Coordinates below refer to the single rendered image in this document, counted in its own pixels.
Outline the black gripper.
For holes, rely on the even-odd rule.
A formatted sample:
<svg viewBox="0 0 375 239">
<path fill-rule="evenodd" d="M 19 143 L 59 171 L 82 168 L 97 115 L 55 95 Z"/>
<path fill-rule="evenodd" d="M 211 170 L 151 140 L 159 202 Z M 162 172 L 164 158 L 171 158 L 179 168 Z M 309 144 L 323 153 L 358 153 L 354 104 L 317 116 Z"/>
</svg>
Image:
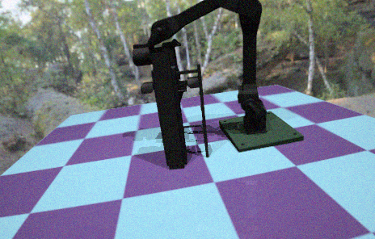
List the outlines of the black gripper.
<svg viewBox="0 0 375 239">
<path fill-rule="evenodd" d="M 171 66 L 175 66 L 176 71 L 178 71 L 177 61 L 171 62 Z M 189 77 L 187 80 L 180 81 L 179 75 L 177 75 L 177 81 L 178 81 L 178 88 L 179 88 L 179 99 L 181 102 L 181 98 L 183 96 L 183 92 L 187 91 L 187 86 L 190 88 L 198 88 L 199 87 L 199 80 L 198 77 Z M 141 93 L 142 94 L 150 94 L 154 90 L 153 82 L 144 82 L 141 85 Z"/>
</svg>

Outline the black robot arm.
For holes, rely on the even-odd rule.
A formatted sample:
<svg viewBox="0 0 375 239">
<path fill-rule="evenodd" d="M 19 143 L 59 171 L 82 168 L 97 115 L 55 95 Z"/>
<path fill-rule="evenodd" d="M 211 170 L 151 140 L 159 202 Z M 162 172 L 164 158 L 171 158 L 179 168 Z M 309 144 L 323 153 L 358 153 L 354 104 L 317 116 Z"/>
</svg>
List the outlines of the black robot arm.
<svg viewBox="0 0 375 239">
<path fill-rule="evenodd" d="M 217 8 L 224 8 L 238 13 L 243 33 L 242 85 L 238 85 L 238 103 L 246 111 L 244 128 L 247 134 L 265 133 L 267 110 L 259 99 L 256 85 L 256 36 L 259 29 L 262 4 L 259 0 L 202 0 L 183 12 L 157 20 L 152 24 L 151 36 L 146 44 L 133 45 L 135 66 L 152 65 L 150 54 L 169 52 L 170 63 L 176 62 L 175 47 L 181 46 L 176 39 L 156 44 L 171 38 L 183 27 L 202 18 Z M 156 52 L 157 51 L 157 52 Z"/>
</svg>

